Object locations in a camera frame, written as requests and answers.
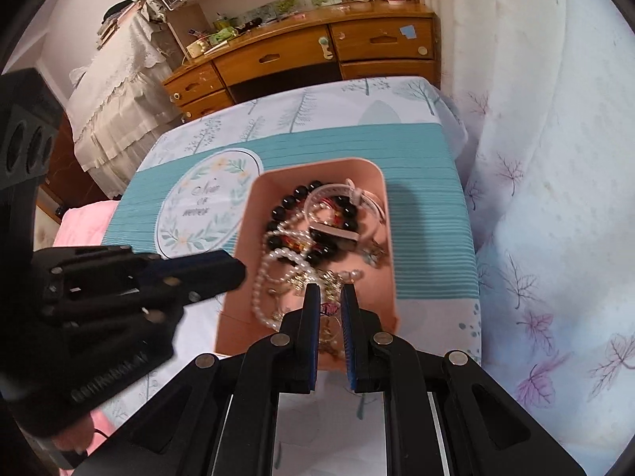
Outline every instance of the circular floral label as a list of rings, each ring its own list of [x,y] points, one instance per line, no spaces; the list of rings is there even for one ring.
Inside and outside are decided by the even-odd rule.
[[[213,251],[240,224],[253,181],[263,172],[244,148],[218,152],[190,168],[161,205],[154,242],[163,257]]]

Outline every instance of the curtain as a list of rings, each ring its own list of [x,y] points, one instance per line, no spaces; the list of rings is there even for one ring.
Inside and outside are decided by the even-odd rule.
[[[635,36],[610,0],[425,0],[481,286],[483,367],[585,468],[635,434]]]

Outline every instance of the teal striped pattern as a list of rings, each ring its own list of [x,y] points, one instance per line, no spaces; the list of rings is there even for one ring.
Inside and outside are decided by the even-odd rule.
[[[138,172],[112,217],[104,244],[154,252],[154,225],[172,186],[193,165],[228,146]],[[440,125],[358,125],[234,146],[253,150],[265,170],[343,157],[376,163],[388,190],[398,298],[478,298],[468,211]],[[236,237],[223,248],[233,252],[235,244]]]

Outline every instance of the pink tray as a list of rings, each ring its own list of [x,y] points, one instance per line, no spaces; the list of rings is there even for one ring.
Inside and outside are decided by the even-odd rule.
[[[360,307],[377,313],[383,330],[396,332],[399,320],[395,309],[393,246],[383,174],[377,165],[365,159],[338,159],[272,170],[254,181],[234,252],[234,256],[246,265],[247,278],[239,289],[225,297],[218,321],[215,347],[217,353],[240,354],[252,343],[274,332],[259,323],[252,312],[252,286],[262,258],[262,235],[265,225],[271,220],[271,210],[279,205],[282,197],[290,194],[296,186],[308,184],[315,179],[322,182],[345,182],[345,179],[351,179],[356,186],[377,195],[382,201],[386,225],[379,228],[375,238],[387,246],[389,261],[384,260],[379,268],[372,268],[363,262],[359,254],[349,252],[344,259],[338,257],[337,261],[320,268],[334,271],[362,269],[364,276],[355,283]],[[361,233],[372,220],[373,217],[368,213],[360,212],[358,221]],[[306,222],[300,222],[298,227],[305,228]],[[288,265],[282,263],[272,263],[272,269],[274,267],[280,273],[272,271],[272,276],[281,276],[288,269]],[[302,299],[303,297],[289,292],[282,298],[282,302],[287,307],[296,309],[302,307]],[[262,292],[260,306],[266,315],[274,310],[273,297],[267,295],[266,291]],[[320,353],[318,367],[320,370],[344,370],[345,364],[329,353]]]

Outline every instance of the wooden drawer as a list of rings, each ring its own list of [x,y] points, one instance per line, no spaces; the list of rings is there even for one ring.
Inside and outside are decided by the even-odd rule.
[[[342,78],[363,79],[364,77],[390,77],[393,75],[418,75],[431,84],[437,85],[435,61],[361,61],[342,64]]]
[[[320,38],[328,42],[323,52]],[[214,59],[220,76],[227,85],[270,75],[285,69],[300,68],[335,61],[328,29],[311,27],[258,41]]]
[[[331,31],[340,61],[434,58],[433,20],[428,18],[345,21],[331,25]]]
[[[231,107],[233,105],[234,101],[227,91],[218,91],[204,96],[203,98],[199,98],[195,102],[184,105],[182,107],[183,120],[185,122],[191,122],[192,120],[196,120],[206,114],[220,111],[221,109],[225,109],[226,107]]]
[[[223,83],[220,82],[212,63],[206,63],[188,71],[185,75],[181,75],[175,81],[169,82],[165,87],[169,93],[169,99],[182,107],[222,89]]]

